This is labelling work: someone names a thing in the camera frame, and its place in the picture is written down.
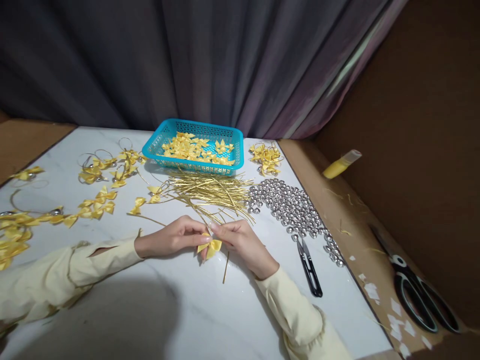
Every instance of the cream sleeve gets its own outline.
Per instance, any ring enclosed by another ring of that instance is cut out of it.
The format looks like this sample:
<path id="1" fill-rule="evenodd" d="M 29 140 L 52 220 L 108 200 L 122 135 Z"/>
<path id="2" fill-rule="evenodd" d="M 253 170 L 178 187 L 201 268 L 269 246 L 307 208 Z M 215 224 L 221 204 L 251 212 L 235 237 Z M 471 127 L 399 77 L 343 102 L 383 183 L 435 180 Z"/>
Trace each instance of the cream sleeve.
<path id="1" fill-rule="evenodd" d="M 281 267 L 256 283 L 283 329 L 283 341 L 291 360 L 351 359 L 325 314 L 300 293 Z"/>
<path id="2" fill-rule="evenodd" d="M 0 322 L 33 321 L 71 306 L 92 285 L 142 259 L 135 238 L 82 242 L 0 273 Z M 97 249 L 111 248 L 89 257 Z"/>

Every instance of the glue stick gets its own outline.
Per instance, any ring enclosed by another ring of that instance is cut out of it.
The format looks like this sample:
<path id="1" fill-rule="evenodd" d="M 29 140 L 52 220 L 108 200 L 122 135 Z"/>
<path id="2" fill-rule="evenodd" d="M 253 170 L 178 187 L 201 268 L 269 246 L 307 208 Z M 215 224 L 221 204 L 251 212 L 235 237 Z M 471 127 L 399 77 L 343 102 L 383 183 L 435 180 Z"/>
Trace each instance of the glue stick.
<path id="1" fill-rule="evenodd" d="M 343 173 L 353 162 L 358 160 L 361 156 L 362 153 L 360 151 L 350 150 L 348 153 L 346 153 L 337 161 L 332 163 L 329 167 L 327 167 L 322 174 L 327 179 L 333 179 L 334 177 Z"/>

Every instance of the person's left hand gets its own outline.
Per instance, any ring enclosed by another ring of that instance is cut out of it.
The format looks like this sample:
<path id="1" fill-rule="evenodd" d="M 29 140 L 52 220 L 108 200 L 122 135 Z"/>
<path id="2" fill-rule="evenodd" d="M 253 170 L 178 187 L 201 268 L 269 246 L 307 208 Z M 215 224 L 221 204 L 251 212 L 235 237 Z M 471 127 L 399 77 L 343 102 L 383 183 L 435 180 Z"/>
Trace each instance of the person's left hand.
<path id="1" fill-rule="evenodd" d="M 186 247 L 196 247 L 212 241 L 208 227 L 184 215 L 162 230 L 135 240 L 135 251 L 141 258 L 160 257 L 176 253 Z"/>

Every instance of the white paper piece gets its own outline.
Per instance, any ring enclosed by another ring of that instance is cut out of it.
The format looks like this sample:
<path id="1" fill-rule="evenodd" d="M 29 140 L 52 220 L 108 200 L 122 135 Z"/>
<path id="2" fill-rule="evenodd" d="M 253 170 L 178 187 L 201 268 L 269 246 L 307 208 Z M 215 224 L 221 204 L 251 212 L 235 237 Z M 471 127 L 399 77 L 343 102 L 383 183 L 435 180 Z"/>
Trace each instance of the white paper piece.
<path id="1" fill-rule="evenodd" d="M 398 320 L 395 316 L 387 314 L 388 320 L 390 321 L 390 324 L 397 324 L 397 325 L 405 325 L 405 323 L 402 320 Z"/>
<path id="2" fill-rule="evenodd" d="M 410 321 L 408 320 L 405 320 L 405 331 L 410 335 L 412 335 L 413 337 L 415 337 L 415 334 L 417 333 L 414 327 L 412 326 L 412 324 L 410 323 Z"/>
<path id="3" fill-rule="evenodd" d="M 425 346 L 428 348 L 428 350 L 432 350 L 433 346 L 425 336 L 421 337 L 421 341 L 425 344 Z"/>
<path id="4" fill-rule="evenodd" d="M 399 342 L 402 341 L 402 331 L 400 330 L 400 325 L 403 325 L 404 322 L 398 320 L 395 316 L 387 314 L 388 320 L 390 321 L 390 335 L 392 335 Z"/>
<path id="5" fill-rule="evenodd" d="M 409 348 L 407 347 L 407 345 L 405 345 L 404 343 L 401 343 L 400 344 L 400 347 L 398 348 L 401 352 L 401 355 L 403 356 L 404 359 L 408 358 L 410 355 L 412 355 L 410 353 L 410 350 Z"/>
<path id="6" fill-rule="evenodd" d="M 399 342 L 402 342 L 402 333 L 399 332 L 400 331 L 400 328 L 398 328 L 398 331 L 396 331 L 395 329 L 392 329 L 390 331 L 390 335 L 392 335 L 395 339 L 397 339 Z"/>
<path id="7" fill-rule="evenodd" d="M 372 300 L 380 300 L 379 293 L 377 292 L 377 285 L 373 282 L 368 282 L 363 287 L 368 294 L 368 297 Z"/>
<path id="8" fill-rule="evenodd" d="M 398 302 L 394 300 L 393 297 L 390 298 L 391 301 L 391 309 L 399 316 L 402 317 L 402 307 Z"/>

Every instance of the white table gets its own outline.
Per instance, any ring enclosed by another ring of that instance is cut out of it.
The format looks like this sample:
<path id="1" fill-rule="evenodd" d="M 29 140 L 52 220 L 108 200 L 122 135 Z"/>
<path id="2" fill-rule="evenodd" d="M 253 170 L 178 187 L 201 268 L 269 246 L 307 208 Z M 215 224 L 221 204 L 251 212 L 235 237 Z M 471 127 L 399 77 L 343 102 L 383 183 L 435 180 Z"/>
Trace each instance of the white table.
<path id="1" fill-rule="evenodd" d="M 104 185 L 80 184 L 79 155 L 106 149 L 114 156 L 121 150 L 118 140 L 131 139 L 142 149 L 151 132 L 80 127 L 55 145 L 34 166 L 45 169 L 35 183 L 22 187 L 15 197 L 18 207 L 49 211 L 60 205 L 66 214 L 76 213 L 84 199 L 92 199 Z M 244 140 L 245 164 L 240 170 L 258 183 L 263 178 L 258 165 L 249 161 L 248 148 L 258 139 Z M 166 180 L 156 166 L 148 170 Z M 282 162 L 279 179 L 301 187 L 287 161 Z M 143 177 L 158 182 L 145 169 Z M 97 243 L 135 235 L 139 228 L 149 234 L 161 228 L 149 220 L 127 216 L 136 197 L 148 198 L 144 181 L 138 176 L 118 189 L 114 214 L 103 218 L 80 218 L 68 229 L 63 224 L 44 223 L 32 229 L 30 248 L 15 257 L 13 266 L 38 259 L 53 250 L 87 240 Z M 0 189 L 0 210 L 10 210 L 11 184 Z M 145 204 L 142 214 L 168 224 L 181 215 L 198 216 L 183 203 Z M 348 269 L 338 268 L 323 251 L 323 238 L 307 238 L 323 297 L 311 295 L 296 244 L 286 229 L 263 206 L 254 216 L 253 227 L 270 253 L 297 283 L 300 290 L 331 320 L 354 358 L 391 349 L 382 329 L 372 319 Z M 25 324 L 16 329 L 0 360 L 6 359 L 281 359 L 286 350 L 281 330 L 253 282 L 251 273 L 234 254 L 222 284 L 226 252 L 218 253 L 201 267 L 194 251 L 185 250 L 168 259 L 148 259 L 97 284 L 68 311 Z"/>

